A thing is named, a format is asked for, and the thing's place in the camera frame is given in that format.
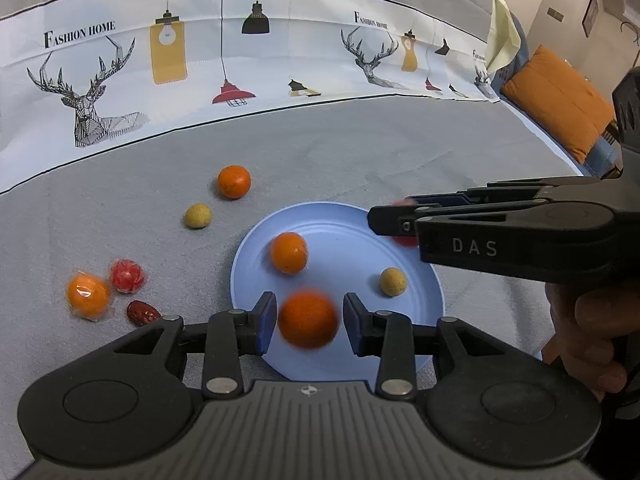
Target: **finger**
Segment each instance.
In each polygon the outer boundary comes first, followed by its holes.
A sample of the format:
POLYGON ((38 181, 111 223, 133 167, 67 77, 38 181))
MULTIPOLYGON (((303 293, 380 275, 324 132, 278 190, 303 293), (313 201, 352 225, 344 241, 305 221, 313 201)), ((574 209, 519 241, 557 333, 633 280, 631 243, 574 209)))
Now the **finger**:
POLYGON ((614 355, 611 341, 594 338, 580 328, 574 315, 575 300, 580 288, 547 285, 546 295, 551 303, 551 317, 556 327, 561 354, 596 364, 608 364, 614 355))
POLYGON ((585 332, 605 339, 640 331, 640 281, 629 280, 580 296, 575 319, 585 332))
POLYGON ((596 392, 616 394, 626 385, 626 371, 620 363, 597 365, 563 355, 562 364, 569 375, 596 392))
POLYGON ((598 399, 598 402, 602 402, 602 399, 604 399, 604 396, 605 396, 604 392, 599 392, 598 390, 591 390, 591 393, 596 396, 596 399, 598 399))

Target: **screw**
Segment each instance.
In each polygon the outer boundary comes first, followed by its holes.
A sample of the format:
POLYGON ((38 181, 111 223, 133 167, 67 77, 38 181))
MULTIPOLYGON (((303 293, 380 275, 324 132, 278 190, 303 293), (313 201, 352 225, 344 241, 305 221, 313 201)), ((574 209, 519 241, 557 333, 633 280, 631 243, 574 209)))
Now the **screw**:
POLYGON ((238 387, 231 377, 214 377, 207 381, 207 390, 212 394, 230 394, 238 387))
POLYGON ((414 386, 404 379, 387 379, 380 386, 382 391, 386 394, 393 396, 402 396, 408 393, 411 393, 411 390, 414 389, 414 386))

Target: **cushion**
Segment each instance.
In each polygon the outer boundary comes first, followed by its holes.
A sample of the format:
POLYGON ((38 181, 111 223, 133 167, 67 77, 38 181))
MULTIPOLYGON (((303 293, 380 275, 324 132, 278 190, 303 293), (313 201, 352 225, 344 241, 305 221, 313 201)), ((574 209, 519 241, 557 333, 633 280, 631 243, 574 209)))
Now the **cushion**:
POLYGON ((615 117, 613 106, 543 45, 502 87, 502 93, 560 142, 579 164, 584 163, 615 117))

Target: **wrapped red candy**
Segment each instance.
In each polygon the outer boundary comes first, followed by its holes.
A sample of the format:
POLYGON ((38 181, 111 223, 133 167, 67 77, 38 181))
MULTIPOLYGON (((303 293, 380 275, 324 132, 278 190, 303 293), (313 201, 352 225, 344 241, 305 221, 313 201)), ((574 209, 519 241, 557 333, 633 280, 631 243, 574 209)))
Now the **wrapped red candy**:
POLYGON ((133 260, 118 260, 109 273, 111 285, 118 292, 132 294, 145 284, 145 271, 133 260))

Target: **picture frame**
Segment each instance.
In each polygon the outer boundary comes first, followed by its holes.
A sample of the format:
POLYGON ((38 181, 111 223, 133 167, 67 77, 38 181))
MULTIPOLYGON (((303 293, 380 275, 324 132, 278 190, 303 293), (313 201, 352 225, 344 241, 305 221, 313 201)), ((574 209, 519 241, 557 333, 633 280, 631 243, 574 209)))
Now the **picture frame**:
POLYGON ((591 35, 593 25, 596 23, 596 18, 598 17, 599 12, 600 7, 598 6, 598 0, 589 0, 587 11, 584 13, 584 18, 582 19, 582 29, 584 30, 587 38, 591 35))

